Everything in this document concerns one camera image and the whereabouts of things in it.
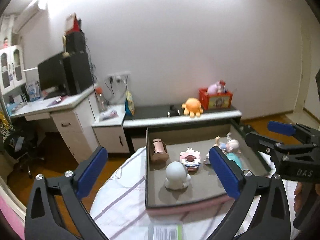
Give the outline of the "person's right hand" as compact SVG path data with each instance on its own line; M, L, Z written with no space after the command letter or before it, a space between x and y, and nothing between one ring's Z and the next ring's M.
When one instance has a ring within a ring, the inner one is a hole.
M301 182L298 182L294 191L295 195L295 202L293 205L293 209L295 212L298 212L302 206L302 187L303 184Z

